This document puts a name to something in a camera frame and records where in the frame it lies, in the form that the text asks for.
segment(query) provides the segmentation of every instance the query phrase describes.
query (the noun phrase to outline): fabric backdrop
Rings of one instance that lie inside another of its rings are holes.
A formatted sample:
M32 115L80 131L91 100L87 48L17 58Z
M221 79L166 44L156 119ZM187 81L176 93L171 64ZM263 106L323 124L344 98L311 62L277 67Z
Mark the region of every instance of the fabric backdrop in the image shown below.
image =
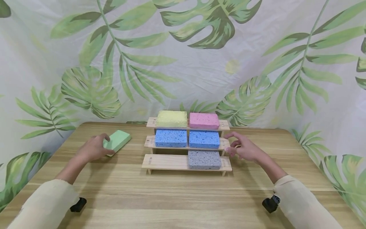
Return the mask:
M0 210L78 125L289 130L366 225L366 1L0 0Z

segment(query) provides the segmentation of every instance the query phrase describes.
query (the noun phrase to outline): hand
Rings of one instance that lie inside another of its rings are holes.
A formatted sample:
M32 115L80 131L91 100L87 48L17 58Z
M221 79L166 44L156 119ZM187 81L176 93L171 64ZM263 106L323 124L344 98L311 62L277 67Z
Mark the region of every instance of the hand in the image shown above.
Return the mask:
M226 139L230 137L236 137L238 139L233 141L230 147L225 148L225 151L228 152L230 156L238 154L239 159L245 159L255 163L258 163L262 158L268 156L246 136L238 134L237 132L231 132L224 136Z
M88 163L93 160L98 160L107 154L114 154L114 150L103 147L104 139L110 141L110 138L106 133L91 137L78 149L75 157Z

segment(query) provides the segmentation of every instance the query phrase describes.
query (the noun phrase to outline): wooden shelf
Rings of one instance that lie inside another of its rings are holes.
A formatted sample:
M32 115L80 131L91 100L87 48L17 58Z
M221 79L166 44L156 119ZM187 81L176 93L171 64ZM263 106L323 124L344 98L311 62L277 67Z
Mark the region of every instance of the wooden shelf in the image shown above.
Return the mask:
M198 128L178 128L178 127L157 127L156 126L156 117L150 117L147 121L146 127L147 128L154 128L154 129L174 129L174 130L206 130L206 131L224 131L230 130L230 126L227 120L219 120L220 126L218 129L198 129Z
M226 147L230 147L230 142L228 139L221 137L220 138L220 146L218 149L208 149L208 148L191 148L188 146L187 143L187 147L157 147L155 145L155 135L150 135L146 137L145 140L145 147L149 147L149 148L154 148L154 149L194 149L194 150L214 150L214 151L222 151L224 150Z
M187 155L167 155L167 154L145 154L142 162L142 168L147 169L151 174L151 170L190 170L190 171L220 171L222 176L227 171L232 171L229 157L221 156L221 168L218 170L195 170L188 168Z

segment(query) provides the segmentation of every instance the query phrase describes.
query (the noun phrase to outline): pink sponge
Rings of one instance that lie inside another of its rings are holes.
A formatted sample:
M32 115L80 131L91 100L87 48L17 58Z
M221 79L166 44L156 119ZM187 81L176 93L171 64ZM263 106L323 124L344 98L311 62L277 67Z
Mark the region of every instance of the pink sponge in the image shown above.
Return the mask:
M190 113L189 127L198 129L218 129L219 118L217 114Z

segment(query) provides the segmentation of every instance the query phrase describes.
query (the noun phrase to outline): beige sleeve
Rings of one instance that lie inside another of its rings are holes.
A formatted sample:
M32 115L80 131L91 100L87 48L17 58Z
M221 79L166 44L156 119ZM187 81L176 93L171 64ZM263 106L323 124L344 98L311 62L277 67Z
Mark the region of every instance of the beige sleeve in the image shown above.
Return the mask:
M72 185L63 180L42 184L24 203L8 229L57 228L67 210L79 201Z
M296 229L342 228L317 198L300 181L290 175L274 184L279 206Z

